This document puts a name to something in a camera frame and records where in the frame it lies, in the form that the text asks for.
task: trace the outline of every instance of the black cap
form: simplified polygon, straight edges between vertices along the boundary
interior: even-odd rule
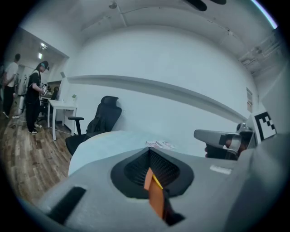
[[[45,69],[49,70],[49,64],[46,60],[41,62],[41,65],[45,67]]]

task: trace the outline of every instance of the wooden floor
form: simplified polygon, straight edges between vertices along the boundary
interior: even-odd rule
[[[10,116],[16,107],[14,104]],[[67,177],[71,155],[65,139],[70,135],[56,131],[57,140],[53,141],[51,128],[38,128],[38,133],[32,135],[21,118],[6,119],[0,106],[1,161],[15,194],[35,204],[48,189]],[[42,121],[42,126],[47,126],[46,121]],[[61,124],[56,129],[69,133]]]

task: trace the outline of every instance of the white desk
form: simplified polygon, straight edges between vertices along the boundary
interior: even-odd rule
[[[63,110],[63,126],[64,126],[64,119],[65,119],[65,111],[66,110],[72,110],[73,116],[76,116],[77,113],[77,105],[74,103],[69,102],[62,102],[62,101],[56,101],[56,100],[48,100],[48,113],[47,113],[47,124],[48,128],[50,127],[49,123],[49,116],[50,116],[50,105],[53,107],[53,140],[56,140],[55,136],[55,116],[56,116],[56,110]],[[74,135],[74,120],[72,125],[72,135]]]
[[[51,96],[40,95],[40,100],[42,100],[42,99],[47,99],[47,100],[49,100],[50,98],[51,98]]]

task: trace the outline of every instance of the black pants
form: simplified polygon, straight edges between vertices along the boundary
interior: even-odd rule
[[[14,93],[14,87],[5,86],[3,110],[7,116],[9,116],[11,106],[13,104],[13,93]]]
[[[29,101],[25,101],[26,105],[26,124],[29,131],[34,130],[34,123],[36,122],[39,109],[40,109],[40,102],[37,100],[36,102],[30,103]]]

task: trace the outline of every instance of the office chair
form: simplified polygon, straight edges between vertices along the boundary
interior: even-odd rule
[[[58,96],[58,91],[59,91],[59,87],[54,87],[53,89],[53,94],[51,96],[51,100],[56,100],[57,96]],[[42,120],[47,120],[47,113],[48,113],[48,100],[47,99],[43,99],[41,100],[41,105],[40,105],[40,109],[39,112],[42,113],[44,116],[40,117],[37,119],[37,124],[42,121]],[[53,112],[53,107],[50,107],[50,112],[52,114]]]
[[[105,121],[104,130],[95,131],[93,133],[86,133],[82,135],[81,127],[80,127],[80,120],[84,120],[84,118],[68,117],[69,120],[75,120],[76,126],[77,126],[77,133],[78,133],[78,135],[68,137],[65,140],[68,151],[71,155],[73,155],[77,147],[88,138],[91,138],[98,134],[112,131],[115,123],[117,122],[117,120],[119,119],[122,113],[122,109],[116,106],[116,102],[118,99],[119,99],[118,97],[105,96],[102,98],[101,103],[99,104],[97,108],[95,119],[99,118]]]

